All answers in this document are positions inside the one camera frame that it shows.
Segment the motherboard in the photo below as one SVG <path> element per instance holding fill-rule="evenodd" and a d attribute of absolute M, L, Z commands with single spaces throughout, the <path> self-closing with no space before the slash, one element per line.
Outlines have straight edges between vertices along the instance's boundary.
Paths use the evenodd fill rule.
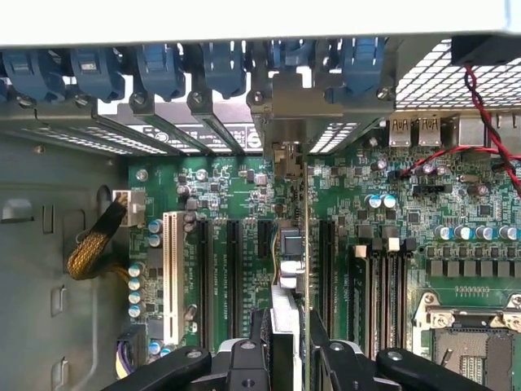
<path fill-rule="evenodd" d="M 305 158 L 311 306 L 370 358 L 404 347 L 521 390 L 521 203 L 508 178 L 482 152 L 401 177 L 434 149 L 368 140 Z M 130 228 L 129 314 L 147 326 L 149 361 L 247 336 L 303 187 L 255 156 L 138 158 L 129 185 L 146 192 L 147 223 Z"/>

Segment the white plastic connector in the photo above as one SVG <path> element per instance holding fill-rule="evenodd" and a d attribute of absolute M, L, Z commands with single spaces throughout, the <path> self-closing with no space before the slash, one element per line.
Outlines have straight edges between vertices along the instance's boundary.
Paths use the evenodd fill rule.
<path fill-rule="evenodd" d="M 115 200 L 121 194 L 127 194 L 127 214 L 123 217 L 120 226 L 143 226 L 145 224 L 145 199 L 147 194 L 141 190 L 114 190 L 112 199 Z"/>

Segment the white connector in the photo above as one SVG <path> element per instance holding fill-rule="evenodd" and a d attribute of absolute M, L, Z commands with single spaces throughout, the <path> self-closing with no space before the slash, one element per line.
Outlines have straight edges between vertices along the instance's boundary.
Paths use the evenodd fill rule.
<path fill-rule="evenodd" d="M 145 199 L 147 194 L 141 190 L 114 190 L 112 200 L 121 194 L 127 195 L 127 214 L 123 217 L 120 226 L 143 226 L 145 224 Z"/>

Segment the green circuit board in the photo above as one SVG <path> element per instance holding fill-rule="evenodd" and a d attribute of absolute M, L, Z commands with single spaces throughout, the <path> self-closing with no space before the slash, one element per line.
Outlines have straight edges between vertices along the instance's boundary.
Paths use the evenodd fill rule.
<path fill-rule="evenodd" d="M 442 306 L 473 309 L 504 308 L 512 294 L 521 293 L 521 245 L 518 240 L 498 237 L 500 227 L 516 226 L 521 218 L 521 203 L 506 176 L 492 172 L 489 157 L 444 156 L 436 160 L 435 166 L 443 166 L 447 170 L 445 175 L 413 175 L 397 181 L 388 179 L 389 171 L 410 167 L 432 151 L 417 147 L 367 149 L 361 143 L 355 143 L 337 156 L 312 156 L 307 160 L 309 167 L 304 174 L 309 180 L 311 206 L 312 306 L 319 308 L 328 318 L 326 325 L 332 337 L 354 340 L 363 349 L 369 349 L 366 351 L 368 355 L 383 344 L 398 344 L 412 349 L 412 318 L 425 292 L 435 293 Z M 378 159 L 385 160 L 387 168 L 372 170 L 371 164 Z M 148 172 L 146 182 L 136 179 L 140 169 Z M 196 178 L 197 171 L 201 169 L 208 173 L 208 179 L 202 182 Z M 259 186 L 252 180 L 248 172 L 251 170 L 255 175 L 265 175 L 265 185 Z M 269 285 L 274 272 L 270 257 L 258 257 L 257 222 L 273 221 L 276 217 L 292 219 L 298 211 L 293 204 L 290 181 L 276 180 L 270 163 L 260 157 L 158 157 L 132 160 L 129 166 L 131 188 L 147 193 L 147 222 L 161 218 L 163 212 L 185 208 L 176 193 L 180 176 L 186 179 L 189 187 L 195 189 L 194 197 L 199 200 L 199 218 L 212 221 L 215 275 L 210 350 L 217 351 L 219 344 L 230 338 L 227 323 L 232 316 L 226 290 L 230 283 L 227 277 L 226 222 L 241 221 L 242 283 L 238 295 L 241 326 L 234 336 L 246 336 L 250 310 L 269 304 Z M 219 185 L 218 191 L 212 190 L 212 183 Z M 476 183 L 486 185 L 488 194 L 468 195 L 467 188 Z M 447 186 L 439 194 L 415 195 L 414 187 L 423 185 Z M 368 206 L 368 196 L 385 195 L 394 197 L 396 206 L 389 209 Z M 275 205 L 283 209 L 275 213 Z M 325 243 L 321 231 L 327 223 L 334 225 L 334 236 L 328 242 L 333 253 L 329 269 L 324 267 L 321 247 Z M 367 245 L 370 251 L 373 245 L 371 238 L 360 236 L 360 226 L 370 227 L 374 232 L 373 239 L 380 238 L 383 230 L 392 227 L 391 232 L 397 235 L 401 245 L 405 239 L 414 239 L 414 250 L 405 253 L 401 249 L 378 256 L 368 253 L 365 260 L 359 259 L 353 253 L 355 246 Z M 468 239 L 460 238 L 456 232 L 459 226 L 470 228 L 471 232 L 475 232 L 478 226 L 491 227 L 493 239 L 479 239 L 474 234 Z M 447 228 L 448 238 L 440 238 L 439 232 L 436 233 L 439 227 Z M 148 235 L 146 227 L 131 230 L 131 261 L 146 261 L 149 257 Z M 200 299 L 198 245 L 196 234 L 186 235 L 185 306 Z M 487 262 L 493 262 L 491 271 Z M 387 269 L 382 270 L 379 265 L 386 265 Z M 382 286 L 381 276 L 384 273 L 398 275 L 397 265 L 405 268 L 402 281 L 405 286 L 400 287 L 396 281 Z M 331 275 L 325 279 L 323 274 L 328 270 Z M 155 280 L 147 280 L 147 291 L 160 290 L 161 279 L 158 273 Z M 367 311 L 382 304 L 387 296 L 384 292 L 398 298 L 399 290 L 402 290 L 403 302 L 388 300 L 387 334 L 380 330 L 375 335 L 374 329 L 381 325 L 383 319 L 379 315 L 374 323 L 367 322 Z M 151 294 L 147 300 L 154 307 L 150 307 L 150 312 L 147 309 L 146 316 L 137 322 L 161 319 L 160 298 Z M 512 385 L 520 390 L 521 337 L 515 332 L 509 333 L 513 341 Z M 199 337 L 198 325 L 187 323 L 184 342 L 196 345 L 200 342 Z M 422 334 L 420 351 L 424 357 L 433 358 L 435 342 L 432 332 Z"/>

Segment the ventilated metal grille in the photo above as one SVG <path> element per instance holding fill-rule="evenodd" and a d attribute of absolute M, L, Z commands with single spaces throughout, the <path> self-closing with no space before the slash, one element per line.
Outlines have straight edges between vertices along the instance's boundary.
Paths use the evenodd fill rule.
<path fill-rule="evenodd" d="M 107 151 L 112 153 L 117 153 L 119 155 L 128 155 L 129 152 L 123 151 L 121 149 L 109 147 L 107 145 L 103 145 L 102 143 L 94 143 L 89 140 L 84 140 L 83 138 L 78 138 L 74 136 L 70 136 L 68 134 L 62 134 L 59 131 L 54 131 L 51 129 L 31 129 L 31 133 L 40 134 L 41 136 L 46 136 L 49 138 L 54 138 L 60 141 L 64 141 L 66 143 L 72 143 L 76 145 L 82 145 L 83 147 L 89 147 L 93 149 L 99 149 L 100 151 Z"/>
<path fill-rule="evenodd" d="M 310 153 L 327 153 L 342 143 L 359 124 L 334 122 L 327 126 L 320 139 L 313 146 Z"/>
<path fill-rule="evenodd" d="M 157 148 L 153 148 L 153 147 L 150 147 L 143 143 L 140 143 L 139 141 L 134 141 L 131 138 L 126 138 L 126 137 L 120 136 L 119 134 L 114 134 L 108 130 L 100 129 L 95 126 L 80 128 L 77 130 L 83 131 L 87 134 L 90 134 L 92 136 L 95 136 L 95 137 L 98 137 L 101 139 L 113 141 L 114 143 L 119 143 L 121 145 L 125 145 L 125 146 L 131 147 L 133 149 L 137 149 L 139 151 L 143 151 L 143 152 L 147 152 L 147 153 L 154 153 L 154 154 L 165 154 L 166 153 Z"/>
<path fill-rule="evenodd" d="M 399 82 L 396 108 L 472 108 L 463 82 L 465 70 L 450 65 L 450 40 L 444 40 L 427 54 Z M 521 59 L 495 67 L 476 67 L 478 91 L 487 108 L 521 106 Z"/>

